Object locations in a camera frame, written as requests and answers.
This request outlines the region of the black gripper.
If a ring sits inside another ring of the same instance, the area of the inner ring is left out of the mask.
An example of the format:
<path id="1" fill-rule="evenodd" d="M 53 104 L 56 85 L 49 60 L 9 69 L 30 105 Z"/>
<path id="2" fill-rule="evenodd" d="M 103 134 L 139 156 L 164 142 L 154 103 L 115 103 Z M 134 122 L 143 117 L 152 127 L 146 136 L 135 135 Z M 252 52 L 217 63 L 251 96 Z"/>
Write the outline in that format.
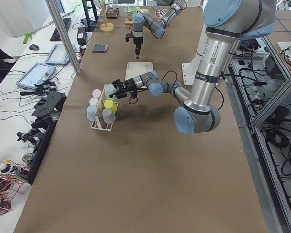
<path id="1" fill-rule="evenodd" d="M 125 81 L 117 79 L 112 82 L 112 85 L 117 89 L 117 92 L 110 94 L 110 99 L 120 99 L 127 96 L 130 92 L 133 99 L 137 98 L 137 86 L 133 78 Z"/>
<path id="2" fill-rule="evenodd" d="M 143 31 L 137 32 L 137 31 L 131 31 L 130 33 L 125 35 L 125 41 L 128 42 L 129 39 L 133 39 L 135 47 L 135 56 L 136 59 L 140 58 L 140 52 L 141 52 L 141 45 L 143 43 Z"/>

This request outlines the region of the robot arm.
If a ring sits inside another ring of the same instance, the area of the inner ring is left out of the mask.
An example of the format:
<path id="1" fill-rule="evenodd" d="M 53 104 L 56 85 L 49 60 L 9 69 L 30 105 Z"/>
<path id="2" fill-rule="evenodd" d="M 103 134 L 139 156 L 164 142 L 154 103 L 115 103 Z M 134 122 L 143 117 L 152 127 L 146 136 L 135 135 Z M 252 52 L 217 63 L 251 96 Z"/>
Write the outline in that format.
<path id="1" fill-rule="evenodd" d="M 141 87 L 157 97 L 170 93 L 181 106 L 174 112 L 176 128 L 183 134 L 208 132 L 220 123 L 219 111 L 210 103 L 232 44 L 271 34 L 275 27 L 274 0 L 210 0 L 203 12 L 207 41 L 191 90 L 178 83 L 160 81 L 155 71 L 113 82 L 109 97 L 137 96 Z"/>
<path id="2" fill-rule="evenodd" d="M 139 59 L 141 45 L 143 43 L 144 27 L 147 27 L 156 39 L 161 39 L 164 36 L 168 24 L 187 6 L 184 0 L 163 0 L 163 3 L 170 6 L 170 8 L 159 20 L 153 19 L 150 12 L 133 14 L 132 30 L 126 34 L 125 41 L 128 42 L 131 38 L 133 39 L 137 59 Z"/>

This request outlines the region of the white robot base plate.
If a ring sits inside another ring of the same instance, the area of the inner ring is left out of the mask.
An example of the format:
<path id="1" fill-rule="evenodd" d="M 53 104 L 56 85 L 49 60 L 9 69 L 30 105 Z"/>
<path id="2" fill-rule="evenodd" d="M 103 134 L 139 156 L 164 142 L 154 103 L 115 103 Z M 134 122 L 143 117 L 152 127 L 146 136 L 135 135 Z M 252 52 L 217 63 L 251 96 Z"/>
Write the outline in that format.
<path id="1" fill-rule="evenodd" d="M 193 85 L 195 80 L 218 83 L 219 76 L 222 72 L 222 69 L 216 69 L 215 71 L 218 76 L 204 75 L 197 71 L 198 65 L 195 63 L 182 63 L 181 67 L 184 85 Z"/>

